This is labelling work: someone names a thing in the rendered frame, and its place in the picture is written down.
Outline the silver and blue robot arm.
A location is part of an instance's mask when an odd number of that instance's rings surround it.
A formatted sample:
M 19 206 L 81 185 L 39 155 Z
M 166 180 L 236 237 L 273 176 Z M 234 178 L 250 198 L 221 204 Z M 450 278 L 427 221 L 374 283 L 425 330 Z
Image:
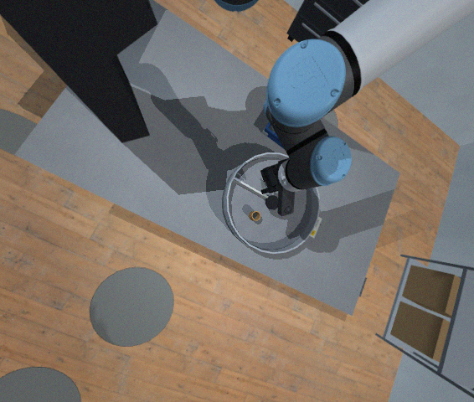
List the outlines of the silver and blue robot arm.
M 350 170 L 347 143 L 329 136 L 321 118 L 473 12 L 474 0 L 369 0 L 278 58 L 263 110 L 290 158 L 278 171 L 280 216 L 293 213 L 295 192 L 339 182 Z

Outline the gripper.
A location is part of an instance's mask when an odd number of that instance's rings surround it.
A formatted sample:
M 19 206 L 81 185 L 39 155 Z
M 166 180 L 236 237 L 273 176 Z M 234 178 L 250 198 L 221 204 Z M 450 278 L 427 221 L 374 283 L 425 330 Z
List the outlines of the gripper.
M 274 193 L 278 191 L 278 186 L 280 183 L 279 178 L 278 178 L 279 167 L 284 161 L 288 159 L 290 158 L 280 160 L 277 164 L 266 167 L 260 171 L 262 175 L 262 178 L 260 178 L 262 194 Z

